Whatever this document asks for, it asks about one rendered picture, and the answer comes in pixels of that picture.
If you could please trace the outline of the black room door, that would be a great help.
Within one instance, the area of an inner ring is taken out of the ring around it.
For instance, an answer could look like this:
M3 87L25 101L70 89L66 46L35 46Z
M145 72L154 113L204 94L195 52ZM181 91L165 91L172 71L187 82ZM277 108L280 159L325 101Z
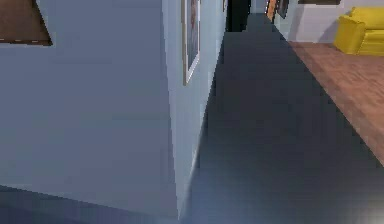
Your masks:
M228 0L226 31L242 32L246 29L251 0Z

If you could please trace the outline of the yellow sofa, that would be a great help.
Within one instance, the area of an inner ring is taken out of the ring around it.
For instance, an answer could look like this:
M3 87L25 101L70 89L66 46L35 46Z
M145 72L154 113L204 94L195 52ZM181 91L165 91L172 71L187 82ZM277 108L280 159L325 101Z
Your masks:
M353 7L337 19L333 45L345 54L384 56L384 6Z

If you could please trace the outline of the pale framed wall picture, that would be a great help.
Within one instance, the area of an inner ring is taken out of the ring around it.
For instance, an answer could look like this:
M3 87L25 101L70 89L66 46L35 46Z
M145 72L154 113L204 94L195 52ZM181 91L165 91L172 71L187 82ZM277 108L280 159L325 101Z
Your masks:
M200 0L182 0L183 84L187 85L200 60Z

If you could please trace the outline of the dark framed wall picture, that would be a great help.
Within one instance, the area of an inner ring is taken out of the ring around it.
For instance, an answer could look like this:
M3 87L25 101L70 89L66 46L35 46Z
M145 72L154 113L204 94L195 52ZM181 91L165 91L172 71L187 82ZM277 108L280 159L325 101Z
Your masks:
M289 0L279 0L278 1L278 11L277 13L281 18L285 19L287 10L288 10Z

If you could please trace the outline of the dark wide wall picture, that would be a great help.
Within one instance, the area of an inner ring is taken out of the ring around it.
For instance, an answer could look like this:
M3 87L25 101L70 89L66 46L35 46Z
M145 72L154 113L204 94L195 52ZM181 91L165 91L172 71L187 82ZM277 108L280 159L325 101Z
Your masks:
M298 4L339 5L341 0L298 0Z

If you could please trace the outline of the brown framed wall picture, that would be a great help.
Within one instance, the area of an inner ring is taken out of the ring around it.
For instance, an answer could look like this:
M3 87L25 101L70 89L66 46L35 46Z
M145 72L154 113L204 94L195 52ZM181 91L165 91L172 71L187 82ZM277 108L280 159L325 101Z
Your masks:
M0 0L0 43L52 45L37 0Z

